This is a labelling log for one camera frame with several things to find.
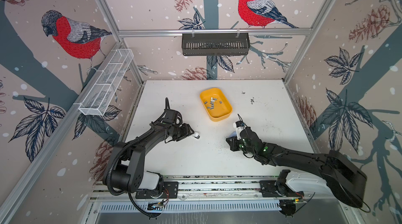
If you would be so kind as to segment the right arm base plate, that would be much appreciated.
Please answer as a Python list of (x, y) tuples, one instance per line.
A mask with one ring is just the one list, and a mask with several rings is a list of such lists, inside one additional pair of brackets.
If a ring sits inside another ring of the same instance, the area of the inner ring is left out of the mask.
[(260, 190), (259, 192), (262, 194), (262, 197), (296, 197), (303, 198), (303, 191), (294, 191), (287, 185), (287, 176), (290, 173), (290, 170), (281, 170), (276, 181), (268, 180), (268, 181), (260, 181)]

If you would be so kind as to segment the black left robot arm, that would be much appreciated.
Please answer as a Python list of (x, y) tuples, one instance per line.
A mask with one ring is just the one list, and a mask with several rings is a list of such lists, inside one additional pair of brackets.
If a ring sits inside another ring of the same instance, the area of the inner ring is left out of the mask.
[(134, 193), (143, 179), (147, 153), (160, 142), (167, 143), (169, 137), (178, 142), (194, 133), (191, 126), (183, 122), (178, 111), (165, 109), (157, 120), (150, 123), (147, 132), (114, 146), (102, 178), (103, 184), (114, 196)]

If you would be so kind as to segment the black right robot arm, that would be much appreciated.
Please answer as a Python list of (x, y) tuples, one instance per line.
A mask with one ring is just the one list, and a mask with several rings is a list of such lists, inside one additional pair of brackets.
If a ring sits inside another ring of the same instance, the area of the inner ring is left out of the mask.
[(362, 208), (367, 176), (340, 152), (306, 153), (263, 142), (250, 127), (241, 129), (235, 137), (226, 138), (232, 152), (251, 155), (262, 165), (285, 166), (314, 174), (325, 180), (336, 199)]

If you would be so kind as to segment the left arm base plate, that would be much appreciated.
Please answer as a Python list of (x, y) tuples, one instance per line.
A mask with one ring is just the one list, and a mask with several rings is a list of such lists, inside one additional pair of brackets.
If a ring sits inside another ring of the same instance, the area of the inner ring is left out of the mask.
[(136, 192), (136, 199), (176, 199), (178, 196), (178, 182), (159, 183), (156, 189), (144, 189)]

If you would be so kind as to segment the white stapler top part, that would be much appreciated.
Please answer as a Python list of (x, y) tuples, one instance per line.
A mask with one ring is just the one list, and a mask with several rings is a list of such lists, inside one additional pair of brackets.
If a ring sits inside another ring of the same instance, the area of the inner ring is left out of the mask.
[(198, 132), (195, 132), (194, 134), (192, 134), (193, 138), (199, 139), (200, 138), (200, 134)]

